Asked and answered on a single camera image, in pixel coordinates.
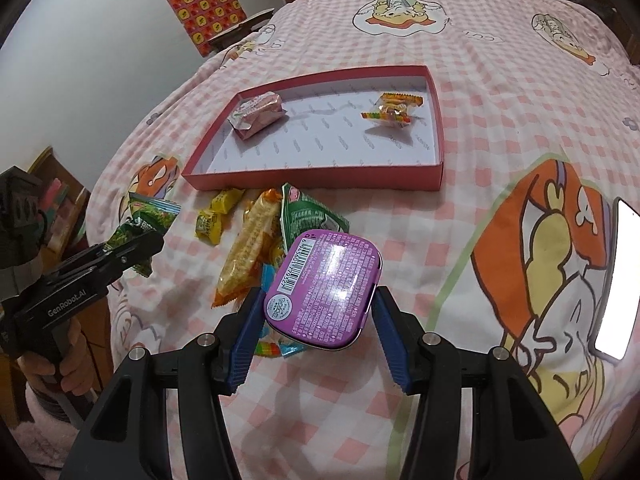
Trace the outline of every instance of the open shallow box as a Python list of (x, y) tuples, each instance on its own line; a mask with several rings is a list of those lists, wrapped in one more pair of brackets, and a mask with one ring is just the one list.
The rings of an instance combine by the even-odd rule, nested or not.
[[(226, 120), (238, 103), (265, 92), (287, 116), (241, 140)], [(420, 95), (405, 128), (363, 119), (383, 92)], [(297, 187), (440, 189), (442, 117), (425, 66), (350, 68), (283, 79), (236, 94), (184, 169), (196, 189)]]

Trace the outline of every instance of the silver screw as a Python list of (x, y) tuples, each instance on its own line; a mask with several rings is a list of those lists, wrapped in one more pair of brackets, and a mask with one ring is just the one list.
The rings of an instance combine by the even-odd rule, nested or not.
[(210, 333), (200, 334), (198, 336), (198, 344), (200, 346), (211, 346), (216, 342), (216, 336)]
[(422, 336), (422, 342), (425, 345), (436, 346), (436, 345), (439, 345), (441, 341), (442, 341), (442, 338), (435, 332), (427, 332), (425, 335)]
[(502, 346), (495, 347), (493, 350), (491, 350), (491, 353), (496, 359), (498, 359), (498, 361), (506, 361), (510, 355), (509, 351)]
[(129, 350), (129, 359), (131, 359), (132, 361), (139, 361), (145, 356), (145, 354), (146, 350), (142, 348), (142, 346), (136, 346), (135, 348)]

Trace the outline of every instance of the purple tin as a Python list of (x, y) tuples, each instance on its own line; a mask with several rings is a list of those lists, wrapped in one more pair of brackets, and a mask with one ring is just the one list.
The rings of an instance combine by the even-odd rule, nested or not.
[(293, 340), (341, 350), (363, 329), (381, 270), (371, 242), (312, 229), (290, 247), (264, 298), (264, 315)]

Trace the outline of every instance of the hand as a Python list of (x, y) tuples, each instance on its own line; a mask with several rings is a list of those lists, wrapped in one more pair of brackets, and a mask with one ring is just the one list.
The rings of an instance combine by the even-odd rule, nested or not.
[[(71, 319), (67, 335), (71, 346), (60, 363), (60, 373), (63, 376), (60, 387), (64, 392), (81, 396), (94, 384), (94, 363), (86, 345), (86, 338), (81, 333), (80, 322), (75, 317)], [(47, 393), (48, 389), (40, 376), (53, 375), (56, 372), (52, 363), (34, 352), (26, 352), (18, 359), (18, 365), (32, 388)]]

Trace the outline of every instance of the green candy wrapper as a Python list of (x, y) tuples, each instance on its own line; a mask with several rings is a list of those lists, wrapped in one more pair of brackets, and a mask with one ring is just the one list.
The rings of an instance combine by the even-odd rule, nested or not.
[[(107, 240), (104, 245), (105, 251), (113, 251), (136, 236), (152, 230), (164, 236), (180, 212), (179, 204), (133, 192), (129, 193), (129, 207), (131, 218), (119, 226)], [(151, 258), (135, 264), (132, 268), (148, 278), (153, 272)]]
[(346, 218), (288, 183), (282, 186), (280, 227), (286, 251), (299, 235), (309, 229), (349, 232)]

